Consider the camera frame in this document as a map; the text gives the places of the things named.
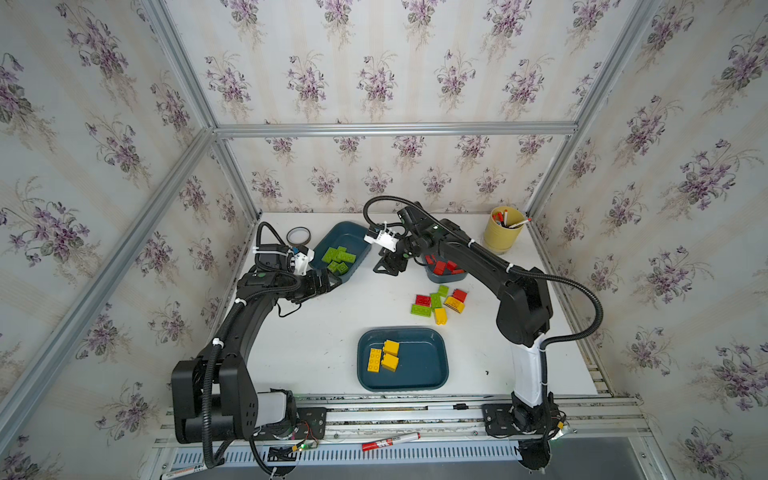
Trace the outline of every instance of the red lego brick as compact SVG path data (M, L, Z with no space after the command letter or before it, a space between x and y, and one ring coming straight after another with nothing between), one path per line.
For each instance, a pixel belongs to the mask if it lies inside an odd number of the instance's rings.
M461 303L466 303L465 300L467 300L467 293L462 290L453 290L453 294L451 296Z
M416 305L432 306L432 298L426 295L417 295Z
M445 273L445 262L438 261L437 264L435 265L435 269L433 270L433 273L435 275L442 275L443 273Z

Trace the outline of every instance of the vent grille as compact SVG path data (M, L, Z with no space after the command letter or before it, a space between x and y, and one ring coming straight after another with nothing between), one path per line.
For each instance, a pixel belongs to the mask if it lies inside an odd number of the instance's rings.
M270 466L287 465L376 465L396 463L430 462L492 462L496 460L520 460L518 443L514 440L465 441L465 442L411 442L383 449L364 452L360 444L323 445L314 450L300 452L296 463L269 462L266 453L269 446L257 447L264 463ZM222 467L255 466L250 447L231 446ZM180 447L176 452L173 470L203 462L203 452L198 447Z

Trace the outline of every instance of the wallpaper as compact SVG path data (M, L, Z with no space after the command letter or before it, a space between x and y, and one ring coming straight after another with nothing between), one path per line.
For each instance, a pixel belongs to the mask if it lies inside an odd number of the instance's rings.
M265 211L348 213L383 194L436 212L486 212L500 204L524 210L561 142L558 135L230 141L253 201Z
M556 271L600 297L608 378L680 480L765 478L767 15L663 3L535 219Z
M168 2L220 124L575 118L632 0Z
M170 372L208 340L245 245L243 211L228 191L216 161L204 158L26 425L0 478L138 477L171 405Z

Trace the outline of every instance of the tape roll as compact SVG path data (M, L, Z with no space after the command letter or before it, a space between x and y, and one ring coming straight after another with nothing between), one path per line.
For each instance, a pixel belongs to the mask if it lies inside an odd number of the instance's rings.
M307 227L294 227L290 229L286 235L286 242L292 247L303 247L304 245L307 245L311 239L312 234Z

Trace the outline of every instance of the yellow lego brick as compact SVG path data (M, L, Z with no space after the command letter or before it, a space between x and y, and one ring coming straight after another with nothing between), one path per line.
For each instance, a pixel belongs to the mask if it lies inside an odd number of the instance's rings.
M438 325L445 325L448 322L448 315L445 313L444 308L435 309L435 323Z
M392 356L397 356L397 352L400 350L400 344L397 342L393 342L392 340L387 340L384 342L384 348L382 348L382 352L388 353Z
M368 371L379 373L379 364L382 361L382 351L380 349L371 349L371 356L368 357Z
M394 372L395 370L397 370L397 363L399 361L400 360L396 356L385 353L384 359L382 360L382 367Z
M464 311L464 303L459 302L457 299L453 298L452 296L446 298L442 304L444 306L447 306L449 309L455 310L459 313Z

